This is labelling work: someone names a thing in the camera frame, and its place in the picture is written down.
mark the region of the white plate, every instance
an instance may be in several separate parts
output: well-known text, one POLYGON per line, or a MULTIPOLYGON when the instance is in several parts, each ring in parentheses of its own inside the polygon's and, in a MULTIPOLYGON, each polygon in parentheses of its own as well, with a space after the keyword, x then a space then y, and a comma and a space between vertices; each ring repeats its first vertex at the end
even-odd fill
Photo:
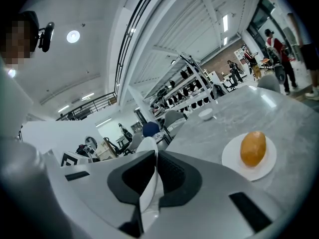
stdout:
POLYGON ((274 143, 266 137, 266 153, 260 163, 255 167, 248 167, 240 157, 240 146, 247 133, 232 139, 224 148, 221 156, 223 166, 234 170, 250 181, 258 180, 267 175, 275 166, 277 151, 274 143))

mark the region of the brown wall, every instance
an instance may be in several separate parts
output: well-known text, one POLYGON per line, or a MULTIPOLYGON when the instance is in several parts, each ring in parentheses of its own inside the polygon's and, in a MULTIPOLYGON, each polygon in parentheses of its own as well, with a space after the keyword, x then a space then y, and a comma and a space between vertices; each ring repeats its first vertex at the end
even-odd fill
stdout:
POLYGON ((239 67, 242 68, 240 65, 238 59, 236 58, 234 52, 241 48, 242 45, 244 45, 244 41, 242 39, 238 40, 231 46, 229 46, 227 49, 220 52, 217 56, 213 57, 211 60, 209 60, 207 63, 201 66, 202 69, 206 69, 209 73, 212 71, 215 71, 218 75, 218 78, 220 80, 223 80, 223 76, 221 72, 224 72, 225 75, 229 74, 229 65, 227 64, 227 60, 233 61, 239 65, 239 67))

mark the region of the white bowl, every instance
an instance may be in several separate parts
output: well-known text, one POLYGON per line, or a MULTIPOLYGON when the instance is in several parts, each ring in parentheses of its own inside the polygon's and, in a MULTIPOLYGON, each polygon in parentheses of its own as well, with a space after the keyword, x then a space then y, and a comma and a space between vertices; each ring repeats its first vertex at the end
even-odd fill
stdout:
POLYGON ((209 120, 213 117, 213 109, 205 109, 198 115, 202 120, 209 120))

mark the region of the white sneaker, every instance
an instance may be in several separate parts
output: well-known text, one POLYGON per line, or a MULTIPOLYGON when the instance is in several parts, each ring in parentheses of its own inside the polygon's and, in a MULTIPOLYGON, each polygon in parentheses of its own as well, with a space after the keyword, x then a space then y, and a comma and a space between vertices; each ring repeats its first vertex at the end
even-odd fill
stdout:
POLYGON ((312 93, 306 93, 305 96, 307 99, 319 101, 319 92, 318 92, 318 89, 315 87, 313 87, 312 93))

